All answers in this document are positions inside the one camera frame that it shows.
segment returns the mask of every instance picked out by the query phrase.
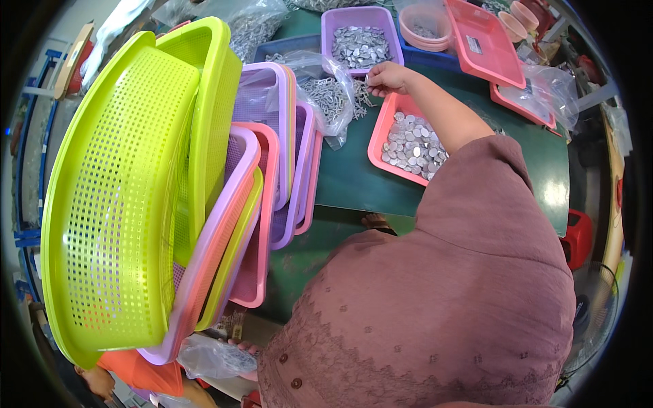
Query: person's arm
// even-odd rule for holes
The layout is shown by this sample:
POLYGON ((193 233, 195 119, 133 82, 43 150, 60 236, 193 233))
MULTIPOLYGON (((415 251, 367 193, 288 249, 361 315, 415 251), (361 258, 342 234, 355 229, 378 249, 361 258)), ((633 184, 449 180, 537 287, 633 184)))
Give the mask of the person's arm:
POLYGON ((390 92, 410 95, 449 154, 475 139, 494 134, 473 110, 422 74, 384 62, 368 73, 368 92, 385 97, 390 92))

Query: label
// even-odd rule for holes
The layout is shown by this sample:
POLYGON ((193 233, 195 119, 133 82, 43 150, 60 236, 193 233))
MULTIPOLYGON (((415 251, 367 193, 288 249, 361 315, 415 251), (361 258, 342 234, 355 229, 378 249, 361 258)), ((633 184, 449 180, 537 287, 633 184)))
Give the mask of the label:
POLYGON ((481 44, 477 39, 475 39, 474 37, 470 37, 469 35, 466 35, 465 37, 467 37, 467 43, 469 44, 470 50, 472 52, 475 52, 476 54, 483 53, 483 50, 481 49, 481 44))
POLYGON ((82 45, 84 45, 84 41, 80 41, 77 43, 75 46, 75 49, 72 51, 72 54, 69 55, 68 58, 68 63, 66 64, 66 67, 70 68, 72 64, 74 63, 75 58, 77 58, 77 54, 80 53, 80 50, 82 49, 82 45))

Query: woman's hand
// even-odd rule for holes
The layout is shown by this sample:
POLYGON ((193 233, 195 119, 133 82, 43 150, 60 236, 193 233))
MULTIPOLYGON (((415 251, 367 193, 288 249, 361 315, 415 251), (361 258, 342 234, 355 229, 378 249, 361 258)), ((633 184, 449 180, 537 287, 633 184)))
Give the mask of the woman's hand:
POLYGON ((374 65, 367 75, 367 91, 375 97, 385 98, 391 92, 408 94, 408 84, 417 73, 390 61, 374 65))
MULTIPOLYGON (((250 343, 248 341, 241 341, 240 339, 236 339, 236 338, 233 338, 233 337, 230 338, 227 341, 227 343, 237 344, 238 348, 240 350, 247 351, 251 355, 255 355, 257 353, 257 351, 259 351, 258 346, 254 345, 254 344, 252 344, 252 343, 250 343)), ((243 377, 246 380, 256 381, 256 382, 259 381, 259 376, 257 375, 257 370, 254 370, 254 371, 252 371, 250 373, 240 374, 240 376, 243 377)))

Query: woman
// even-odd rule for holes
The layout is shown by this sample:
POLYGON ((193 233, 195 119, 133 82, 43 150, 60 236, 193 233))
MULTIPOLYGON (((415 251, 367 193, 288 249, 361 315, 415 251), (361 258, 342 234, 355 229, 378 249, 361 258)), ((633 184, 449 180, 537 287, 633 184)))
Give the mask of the woman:
POLYGON ((575 296, 519 144, 405 67, 377 65, 368 85, 379 97, 410 95, 450 158, 413 232, 396 237, 368 218, 372 229, 306 285, 259 358, 263 406, 548 403, 575 296))

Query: bare foot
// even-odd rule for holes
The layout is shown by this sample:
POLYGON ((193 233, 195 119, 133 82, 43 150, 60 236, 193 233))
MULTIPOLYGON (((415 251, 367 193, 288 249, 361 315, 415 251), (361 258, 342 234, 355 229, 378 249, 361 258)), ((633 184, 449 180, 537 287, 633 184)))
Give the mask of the bare foot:
POLYGON ((368 230, 372 228, 387 228, 389 230, 394 230, 388 225, 388 222, 383 218, 381 214, 368 214, 365 215, 365 218, 361 219, 360 222, 367 228, 368 230))

